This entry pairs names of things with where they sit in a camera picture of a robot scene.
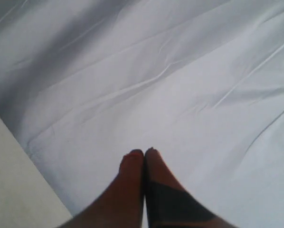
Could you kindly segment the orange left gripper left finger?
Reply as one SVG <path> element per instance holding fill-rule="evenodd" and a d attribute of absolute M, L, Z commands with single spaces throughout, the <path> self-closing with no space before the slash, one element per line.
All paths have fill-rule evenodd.
<path fill-rule="evenodd" d="M 126 154 L 118 174 L 105 191 L 62 228 L 140 228 L 142 226 L 142 170 L 144 154 Z"/>

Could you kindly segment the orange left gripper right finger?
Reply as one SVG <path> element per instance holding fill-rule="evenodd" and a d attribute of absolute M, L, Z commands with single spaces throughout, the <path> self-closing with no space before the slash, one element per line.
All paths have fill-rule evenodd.
<path fill-rule="evenodd" d="M 171 173 L 160 153 L 144 157 L 144 193 L 150 228 L 228 228 L 230 224 L 195 200 Z"/>

